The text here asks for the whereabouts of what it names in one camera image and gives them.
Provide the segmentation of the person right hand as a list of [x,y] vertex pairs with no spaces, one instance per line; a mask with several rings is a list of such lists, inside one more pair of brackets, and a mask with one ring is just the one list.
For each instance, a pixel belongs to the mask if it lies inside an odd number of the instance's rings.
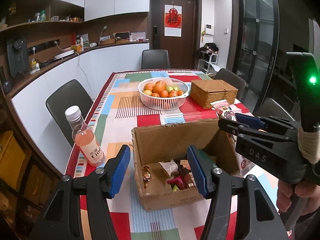
[[319,208],[319,185],[308,181],[301,181],[293,189],[292,185],[279,180],[276,205],[280,212],[286,212],[289,209],[292,204],[291,196],[293,194],[299,198],[307,198],[309,200],[302,212],[302,215],[313,213]]

